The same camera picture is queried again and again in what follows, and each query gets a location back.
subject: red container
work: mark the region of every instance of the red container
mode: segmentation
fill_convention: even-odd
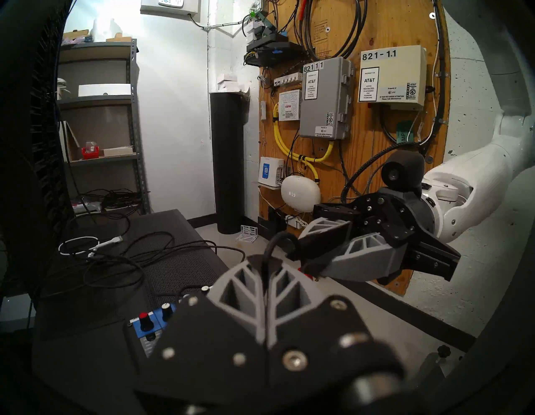
[[[85,147],[82,147],[82,157],[84,160],[97,159],[98,158],[98,146],[95,146],[95,150],[87,152]]]

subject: power strip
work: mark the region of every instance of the power strip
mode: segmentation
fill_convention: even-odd
[[[287,225],[292,226],[295,229],[303,229],[308,226],[307,222],[297,216],[293,217],[293,215],[286,215],[285,220]]]
[[[275,78],[273,81],[274,86],[298,84],[302,82],[303,74],[301,72],[291,73],[285,77]]]

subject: green tag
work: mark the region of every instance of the green tag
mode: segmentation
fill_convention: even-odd
[[[412,126],[412,121],[402,121],[398,123],[397,126],[397,135],[396,135],[396,142],[414,142],[414,134],[411,131],[409,134],[409,137],[407,138],[407,134]]]

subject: wall-mounted box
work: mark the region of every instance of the wall-mounted box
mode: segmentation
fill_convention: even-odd
[[[182,15],[188,17],[188,14],[196,15],[200,11],[201,2],[199,0],[184,0],[181,8],[169,7],[158,4],[158,0],[141,0],[141,14],[153,14],[155,16],[173,17]]]

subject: gray electrical box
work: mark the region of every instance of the gray electrical box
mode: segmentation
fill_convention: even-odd
[[[355,66],[342,57],[303,67],[301,137],[341,140],[349,137]]]

